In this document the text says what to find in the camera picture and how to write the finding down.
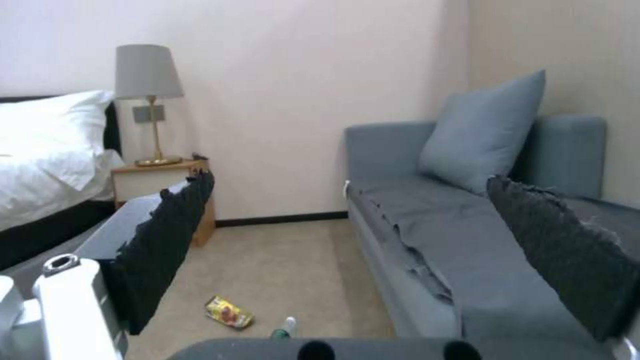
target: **gray lampshade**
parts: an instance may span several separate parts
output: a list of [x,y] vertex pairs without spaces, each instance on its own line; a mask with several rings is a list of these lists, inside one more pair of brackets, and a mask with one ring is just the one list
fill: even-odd
[[182,87],[168,47],[148,44],[116,48],[116,97],[181,97]]

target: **sofa backrest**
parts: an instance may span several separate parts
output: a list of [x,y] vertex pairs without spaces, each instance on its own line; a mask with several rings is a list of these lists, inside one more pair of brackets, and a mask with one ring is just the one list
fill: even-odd
[[[419,175],[418,158],[434,128],[434,122],[347,128],[348,179],[384,181]],[[567,195],[597,199],[602,193],[606,129],[606,122],[598,117],[541,117],[510,176]]]
[[511,172],[527,184],[598,199],[607,123],[599,117],[556,115],[538,119]]

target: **table lamp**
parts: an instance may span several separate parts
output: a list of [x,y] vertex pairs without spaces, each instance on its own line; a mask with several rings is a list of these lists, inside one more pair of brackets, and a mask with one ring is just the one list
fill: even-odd
[[140,167],[175,164],[178,156],[164,156],[160,149],[155,103],[158,98],[182,97],[182,87],[169,48],[134,44],[116,48],[116,91],[118,99],[145,98],[154,129],[154,157],[136,161]]

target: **black foam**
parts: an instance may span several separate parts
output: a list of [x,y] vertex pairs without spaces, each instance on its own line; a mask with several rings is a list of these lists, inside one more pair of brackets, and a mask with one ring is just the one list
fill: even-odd
[[115,259],[100,260],[109,295],[129,334],[139,334],[156,313],[166,289],[189,250],[205,204],[214,186],[213,175],[188,178],[179,193],[160,193],[162,202],[151,219],[136,228]]
[[593,337],[626,330],[638,303],[640,264],[617,236],[580,221],[552,192],[506,177],[489,179],[487,191],[528,262]]

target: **black bed frame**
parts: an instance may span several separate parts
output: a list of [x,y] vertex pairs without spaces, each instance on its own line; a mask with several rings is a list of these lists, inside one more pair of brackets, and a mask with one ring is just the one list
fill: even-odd
[[[0,97],[0,103],[45,99],[49,96]],[[116,109],[105,110],[104,147],[122,155]],[[51,216],[0,232],[0,272],[57,247],[91,229],[115,212],[113,201],[88,200]]]

